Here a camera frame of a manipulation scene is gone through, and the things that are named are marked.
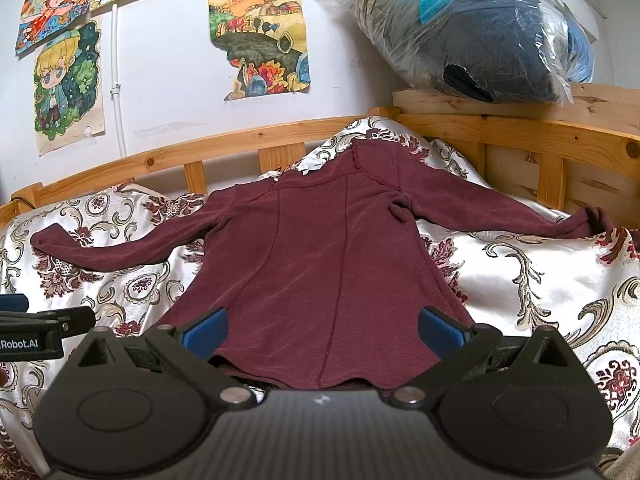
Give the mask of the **maroon long-sleeve top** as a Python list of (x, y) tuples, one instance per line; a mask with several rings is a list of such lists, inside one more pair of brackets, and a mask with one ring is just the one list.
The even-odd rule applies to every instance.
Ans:
[(362, 379), (393, 389), (432, 366), (418, 316), (432, 306), (471, 317), (425, 249), (416, 224), (582, 238), (612, 228), (593, 207), (562, 221), (434, 169), (404, 146), (357, 139), (312, 174), (289, 171), (213, 192), (193, 214), (140, 240), (84, 247), (62, 226), (32, 237), (40, 252), (113, 272), (159, 263), (204, 243), (193, 282), (163, 322), (188, 324), (223, 308), (229, 333), (218, 354), (242, 375), (293, 389)]

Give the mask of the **plastic bag of clothes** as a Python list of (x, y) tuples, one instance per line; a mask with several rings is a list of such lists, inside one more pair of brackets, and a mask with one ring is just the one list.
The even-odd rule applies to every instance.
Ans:
[(416, 90), (489, 104), (572, 102), (591, 42), (561, 0), (323, 0)]

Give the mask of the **blond child drawing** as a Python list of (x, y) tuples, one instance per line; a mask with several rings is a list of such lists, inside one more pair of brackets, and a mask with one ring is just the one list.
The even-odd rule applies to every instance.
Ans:
[(105, 133), (102, 20), (90, 18), (46, 42), (34, 69), (34, 129), (40, 157)]

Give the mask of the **red-haired girl drawing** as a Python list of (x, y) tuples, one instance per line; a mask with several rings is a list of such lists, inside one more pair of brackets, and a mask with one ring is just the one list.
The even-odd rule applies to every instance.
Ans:
[(88, 13), (90, 0), (24, 0), (14, 52), (21, 55)]

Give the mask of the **wooden bed frame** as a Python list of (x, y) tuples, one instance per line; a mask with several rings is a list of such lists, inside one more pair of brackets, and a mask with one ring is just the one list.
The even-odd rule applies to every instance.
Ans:
[[(442, 139), (494, 188), (570, 211), (603, 208), (621, 226), (639, 225), (639, 92), (604, 84), (574, 84), (573, 103), (487, 104), (438, 93), (398, 91), (384, 116), (427, 139)], [(39, 206), (132, 182), (180, 167), (186, 187), (206, 190), (207, 159), (255, 152), (261, 170), (283, 169), (306, 145), (332, 136), (349, 116), (299, 120), (206, 136), (154, 148), (44, 185), (15, 192), (1, 222)]]

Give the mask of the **white wall conduit pipe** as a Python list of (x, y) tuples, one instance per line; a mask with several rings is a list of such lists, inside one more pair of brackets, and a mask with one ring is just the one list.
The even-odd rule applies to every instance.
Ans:
[(117, 136), (117, 145), (120, 158), (128, 156), (126, 147), (126, 138), (124, 131), (124, 122), (122, 121), (122, 101), (120, 100), (120, 92), (122, 85), (119, 80), (118, 66), (118, 4), (114, 2), (111, 7), (111, 98), (113, 103), (115, 130)]

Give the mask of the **landscape drawing on wall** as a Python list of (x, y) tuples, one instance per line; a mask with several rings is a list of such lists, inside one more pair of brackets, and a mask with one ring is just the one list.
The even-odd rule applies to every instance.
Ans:
[(311, 84), (302, 0), (208, 0), (210, 40), (236, 69), (228, 101)]

